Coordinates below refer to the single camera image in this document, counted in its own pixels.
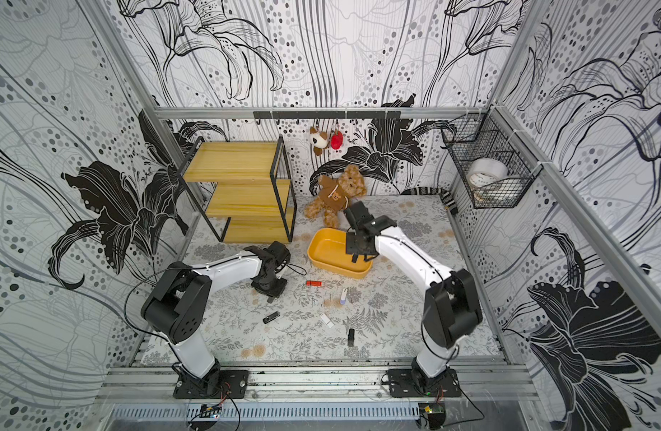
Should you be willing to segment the black silver swivel usb drive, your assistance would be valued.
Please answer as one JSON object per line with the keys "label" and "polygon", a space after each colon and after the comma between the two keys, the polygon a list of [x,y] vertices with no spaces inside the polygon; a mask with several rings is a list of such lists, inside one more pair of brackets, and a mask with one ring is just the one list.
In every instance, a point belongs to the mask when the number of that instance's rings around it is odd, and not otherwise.
{"label": "black silver swivel usb drive", "polygon": [[280,316],[280,312],[273,312],[272,314],[269,314],[268,316],[263,318],[263,323],[264,324],[269,324],[272,323],[275,319],[278,319]]}

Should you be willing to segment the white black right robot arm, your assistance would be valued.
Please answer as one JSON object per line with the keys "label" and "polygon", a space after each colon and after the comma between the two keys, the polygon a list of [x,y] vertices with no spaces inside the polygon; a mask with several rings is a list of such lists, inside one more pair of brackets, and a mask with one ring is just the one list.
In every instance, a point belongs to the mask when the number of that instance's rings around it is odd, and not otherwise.
{"label": "white black right robot arm", "polygon": [[459,342],[483,322],[472,274],[451,269],[419,248],[385,215],[374,217],[362,202],[344,210],[346,254],[366,261],[385,257],[424,293],[420,333],[424,347],[413,361],[413,378],[426,385],[446,372]]}

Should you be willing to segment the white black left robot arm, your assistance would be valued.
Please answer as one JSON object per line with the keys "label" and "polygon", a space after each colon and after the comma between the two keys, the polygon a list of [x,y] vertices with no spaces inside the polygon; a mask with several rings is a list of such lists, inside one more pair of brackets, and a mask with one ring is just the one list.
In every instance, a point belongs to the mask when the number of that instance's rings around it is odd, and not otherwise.
{"label": "white black left robot arm", "polygon": [[186,376],[204,380],[217,369],[200,330],[210,294],[249,280],[258,293],[278,298],[287,286],[281,271],[290,259],[287,246],[273,242],[197,266],[174,262],[147,296],[141,317],[168,340]]}

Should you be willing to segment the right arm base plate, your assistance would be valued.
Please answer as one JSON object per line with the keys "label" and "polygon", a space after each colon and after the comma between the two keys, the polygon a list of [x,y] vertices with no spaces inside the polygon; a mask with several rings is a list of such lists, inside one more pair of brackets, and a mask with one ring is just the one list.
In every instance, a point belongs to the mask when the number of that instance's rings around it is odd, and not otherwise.
{"label": "right arm base plate", "polygon": [[446,368],[436,377],[427,377],[419,369],[389,369],[387,384],[392,398],[459,398],[462,395],[457,373]]}

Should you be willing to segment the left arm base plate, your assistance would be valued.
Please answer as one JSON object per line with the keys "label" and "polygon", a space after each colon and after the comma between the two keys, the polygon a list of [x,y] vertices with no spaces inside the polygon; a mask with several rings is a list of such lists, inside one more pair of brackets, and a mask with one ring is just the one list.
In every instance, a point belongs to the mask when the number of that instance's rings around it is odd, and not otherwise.
{"label": "left arm base plate", "polygon": [[223,399],[241,400],[248,388],[248,370],[215,370],[201,378],[179,371],[173,397],[177,400]]}

